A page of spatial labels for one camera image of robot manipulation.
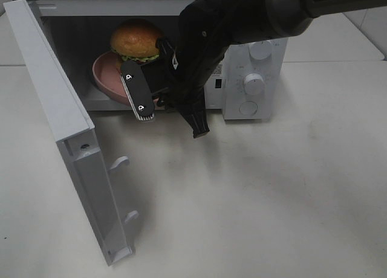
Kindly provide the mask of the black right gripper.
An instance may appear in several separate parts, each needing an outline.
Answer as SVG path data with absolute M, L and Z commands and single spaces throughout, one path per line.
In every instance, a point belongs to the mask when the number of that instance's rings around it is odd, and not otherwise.
M 204 85 L 230 45 L 272 38 L 268 0 L 195 0 L 179 15 L 179 38 L 156 41 L 159 58 L 143 65 L 151 92 L 175 108 L 193 138 L 210 132 Z

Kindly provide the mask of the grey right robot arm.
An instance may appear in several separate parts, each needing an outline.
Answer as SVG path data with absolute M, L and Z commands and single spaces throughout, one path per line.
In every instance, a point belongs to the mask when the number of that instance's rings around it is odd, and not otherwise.
M 194 137 L 205 135 L 204 85 L 229 46 L 298 36 L 319 16 L 384 5 L 386 0 L 194 0 L 179 15 L 177 43 L 159 39 L 159 57 L 142 68 L 149 92 L 134 106 L 137 118 L 153 118 L 156 96 L 182 115 Z

